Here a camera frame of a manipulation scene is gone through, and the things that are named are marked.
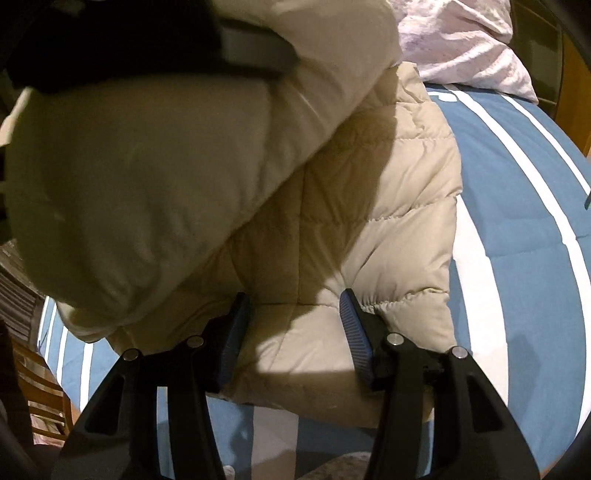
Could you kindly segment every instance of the pillow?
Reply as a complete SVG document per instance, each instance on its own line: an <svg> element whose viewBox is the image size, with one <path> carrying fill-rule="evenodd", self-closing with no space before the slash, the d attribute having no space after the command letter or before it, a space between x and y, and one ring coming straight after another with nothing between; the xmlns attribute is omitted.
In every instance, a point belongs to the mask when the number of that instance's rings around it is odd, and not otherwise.
<svg viewBox="0 0 591 480"><path fill-rule="evenodd" d="M509 0L390 0L404 60L421 80L463 83L538 103L530 74L507 44Z"/></svg>

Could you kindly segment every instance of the pink fabric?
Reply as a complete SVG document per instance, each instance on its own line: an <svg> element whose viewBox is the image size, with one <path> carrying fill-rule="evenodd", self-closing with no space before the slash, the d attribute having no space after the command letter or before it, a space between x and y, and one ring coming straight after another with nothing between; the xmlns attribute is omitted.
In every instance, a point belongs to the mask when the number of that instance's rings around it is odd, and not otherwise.
<svg viewBox="0 0 591 480"><path fill-rule="evenodd" d="M424 82L463 83L537 103L530 74L507 46L509 0L390 0L404 60Z"/></svg>

